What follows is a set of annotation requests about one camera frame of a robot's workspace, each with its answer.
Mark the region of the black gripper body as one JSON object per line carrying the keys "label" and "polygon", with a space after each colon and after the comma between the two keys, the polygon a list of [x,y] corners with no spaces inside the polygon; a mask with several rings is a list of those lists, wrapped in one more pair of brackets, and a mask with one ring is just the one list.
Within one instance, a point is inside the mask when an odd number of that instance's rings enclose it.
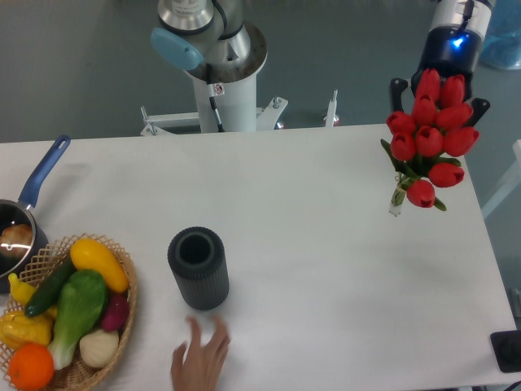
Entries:
{"label": "black gripper body", "polygon": [[422,74],[435,69],[441,78],[463,75],[465,98],[472,96],[471,82],[478,63],[483,40],[470,30],[453,27],[437,27],[429,32],[419,61],[418,69],[411,77],[411,89],[416,94]]}

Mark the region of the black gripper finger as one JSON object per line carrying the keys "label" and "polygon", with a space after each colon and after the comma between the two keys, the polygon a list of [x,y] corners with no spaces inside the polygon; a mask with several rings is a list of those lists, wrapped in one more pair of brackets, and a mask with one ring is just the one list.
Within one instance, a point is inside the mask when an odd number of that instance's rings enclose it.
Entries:
{"label": "black gripper finger", "polygon": [[471,101],[471,108],[473,112],[465,126],[475,126],[484,116],[486,111],[490,109],[490,102],[487,99],[473,98]]}
{"label": "black gripper finger", "polygon": [[395,77],[389,83],[389,98],[393,112],[404,111],[404,100],[408,103],[414,97],[412,80]]}

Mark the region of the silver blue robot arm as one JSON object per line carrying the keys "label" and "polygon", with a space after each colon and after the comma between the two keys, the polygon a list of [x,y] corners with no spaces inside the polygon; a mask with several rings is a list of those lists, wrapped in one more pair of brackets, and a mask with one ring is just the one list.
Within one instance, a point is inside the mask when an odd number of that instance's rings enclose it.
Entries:
{"label": "silver blue robot arm", "polygon": [[[462,76],[456,90],[470,104],[468,125],[476,125],[490,107],[476,98],[471,83],[492,16],[493,1],[439,1],[418,68],[410,79],[389,85],[393,111],[402,111],[402,95],[419,97],[421,80],[430,70],[442,82]],[[160,26],[151,33],[155,51],[186,72],[193,82],[197,113],[153,116],[148,125],[198,123],[204,133],[272,130],[287,100],[274,97],[265,108],[256,105],[256,75],[265,65],[267,47],[261,31],[243,18],[241,1],[160,1]]]}

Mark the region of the bare human hand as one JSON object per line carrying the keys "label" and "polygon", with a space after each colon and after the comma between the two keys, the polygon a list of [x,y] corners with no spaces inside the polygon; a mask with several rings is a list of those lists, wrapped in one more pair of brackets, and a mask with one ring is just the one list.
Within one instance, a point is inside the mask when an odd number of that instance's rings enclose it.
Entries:
{"label": "bare human hand", "polygon": [[218,315],[212,317],[214,332],[202,344],[202,328],[195,317],[188,316],[190,343],[179,345],[172,356],[170,377],[177,391],[213,391],[217,389],[230,345],[228,327]]}

